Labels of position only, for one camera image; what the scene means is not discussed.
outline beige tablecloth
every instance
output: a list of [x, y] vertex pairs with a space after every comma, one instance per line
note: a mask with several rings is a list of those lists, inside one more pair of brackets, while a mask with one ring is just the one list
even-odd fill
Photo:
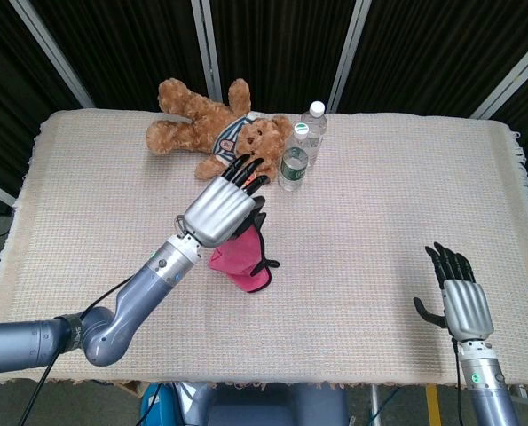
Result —
[[[160, 116], [82, 110], [43, 125], [2, 254], [0, 321], [79, 312], [174, 233], [206, 185], [193, 177], [203, 155], [148, 153]], [[443, 117], [327, 119], [302, 190], [262, 191], [266, 252], [281, 261], [270, 287], [242, 293], [206, 266], [207, 251], [121, 361], [93, 367], [74, 351], [51, 377], [453, 383], [447, 333], [412, 303], [442, 310], [423, 250], [440, 241], [473, 264], [506, 377], [528, 383], [528, 180], [514, 134]]]

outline gray robotic arm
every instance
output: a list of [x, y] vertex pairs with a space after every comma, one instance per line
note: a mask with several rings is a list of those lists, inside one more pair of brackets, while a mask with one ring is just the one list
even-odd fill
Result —
[[0, 324], [0, 373], [48, 365], [57, 351], [82, 348], [96, 366], [118, 361], [139, 326], [201, 259], [199, 248], [228, 240], [264, 199], [253, 194], [267, 177], [241, 188], [261, 159], [237, 172], [239, 157], [187, 209], [183, 235], [171, 236], [118, 292], [115, 313], [105, 307], [45, 321]]
[[475, 282], [469, 261], [435, 243], [426, 247], [433, 261], [445, 316], [427, 312], [419, 298], [415, 309], [431, 324], [447, 328], [458, 353], [473, 410], [480, 426], [517, 426], [518, 419], [496, 353], [486, 338], [494, 331], [485, 292]]

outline plastic bottle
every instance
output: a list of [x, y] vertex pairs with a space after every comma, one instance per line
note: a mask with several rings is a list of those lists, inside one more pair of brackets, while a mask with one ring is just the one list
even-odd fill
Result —
[[301, 115], [301, 122], [309, 126], [309, 136], [305, 142], [305, 149], [309, 155], [309, 166], [312, 167], [317, 161], [323, 135], [327, 131], [325, 104], [320, 100], [311, 103], [309, 111]]
[[299, 122], [293, 127], [293, 134], [285, 145], [281, 156], [280, 175], [278, 182], [286, 191], [294, 191], [301, 187], [303, 177], [309, 164], [309, 155], [304, 147], [309, 126]]

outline teddy bear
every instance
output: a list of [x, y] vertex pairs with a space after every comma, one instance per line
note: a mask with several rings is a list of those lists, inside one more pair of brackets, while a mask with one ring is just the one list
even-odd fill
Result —
[[253, 159], [264, 159], [255, 177], [276, 178], [291, 122], [285, 115], [267, 119], [250, 113], [249, 87], [243, 79], [230, 85], [230, 106], [190, 91], [175, 78], [159, 85], [158, 99], [164, 113], [182, 115], [190, 122], [153, 122], [147, 129], [146, 144], [154, 154], [168, 154], [173, 149], [210, 154], [194, 172], [202, 180], [221, 174], [236, 156], [251, 154]]

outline bottle cap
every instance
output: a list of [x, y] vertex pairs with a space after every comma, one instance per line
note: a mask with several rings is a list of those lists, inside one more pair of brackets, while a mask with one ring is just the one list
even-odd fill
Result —
[[309, 126], [304, 122], [299, 122], [293, 126], [293, 134], [296, 139], [303, 140], [307, 138], [307, 133], [309, 133]]
[[311, 104], [309, 112], [313, 117], [319, 118], [325, 113], [325, 104], [323, 104], [320, 100], [316, 100]]

